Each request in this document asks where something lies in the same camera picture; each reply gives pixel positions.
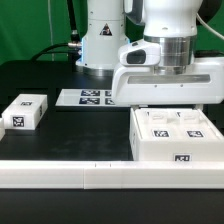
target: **black table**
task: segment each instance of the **black table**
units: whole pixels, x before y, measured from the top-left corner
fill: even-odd
[[[62,88],[110,89],[111,81],[72,72],[67,62],[2,65],[0,112],[20,93],[47,94],[49,108],[35,131],[7,130],[0,160],[132,160],[129,109],[55,107]],[[220,130],[223,111],[207,108]],[[222,224],[223,207],[224,190],[0,190],[0,224]]]

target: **green background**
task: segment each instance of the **green background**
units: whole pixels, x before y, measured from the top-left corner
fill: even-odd
[[[48,4],[51,3],[53,38],[51,40]],[[81,36],[87,29],[86,0],[73,0],[78,31]],[[224,34],[224,4],[209,22]],[[126,34],[131,40],[142,38],[142,27],[127,22]],[[197,49],[219,49],[224,51],[224,42],[203,27],[198,29]],[[0,0],[0,64],[9,60],[28,60],[52,43],[70,40],[70,26],[66,0]],[[43,60],[52,60],[43,56]],[[66,55],[55,60],[66,60]]]

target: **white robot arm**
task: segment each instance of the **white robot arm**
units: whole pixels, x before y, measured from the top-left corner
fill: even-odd
[[[144,39],[119,50],[112,84],[118,105],[210,104],[224,99],[222,58],[194,59],[202,0],[126,0]]]

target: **white box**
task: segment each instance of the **white box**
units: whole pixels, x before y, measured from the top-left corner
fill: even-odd
[[[5,135],[5,128],[4,128],[4,121],[2,118],[0,118],[0,141]]]
[[[47,110],[47,95],[20,94],[2,113],[5,129],[34,130]]]
[[[200,110],[131,109],[129,137],[136,161],[224,161],[224,137]]]

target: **black cable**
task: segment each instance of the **black cable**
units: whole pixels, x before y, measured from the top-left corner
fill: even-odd
[[[224,55],[224,52],[219,50],[198,50],[194,54],[196,58],[218,57],[220,55]]]
[[[68,43],[54,44],[54,45],[52,45],[50,47],[47,47],[47,48],[43,49],[41,52],[47,52],[47,51],[53,50],[55,48],[67,47],[67,46],[68,46]]]
[[[44,55],[44,54],[77,54],[78,51],[46,51],[46,52],[40,52],[36,55],[34,55],[31,58],[31,61],[36,61],[40,56]]]
[[[44,50],[40,51],[39,53],[35,54],[30,60],[31,61],[36,61],[37,58],[40,57],[40,55],[44,54],[45,52],[48,52],[50,50],[53,50],[55,48],[59,48],[59,47],[67,47],[68,44],[67,43],[61,43],[61,44],[54,44],[50,47],[45,48]]]
[[[75,11],[73,6],[72,0],[67,0],[67,6],[68,6],[68,14],[69,14],[69,20],[70,20],[70,27],[71,27],[71,41],[80,41],[80,37],[77,32],[77,26],[76,26],[76,20],[75,20]]]
[[[67,0],[67,5],[68,5],[68,14],[70,19],[71,30],[77,30],[76,21],[75,21],[75,12],[74,12],[72,0]]]

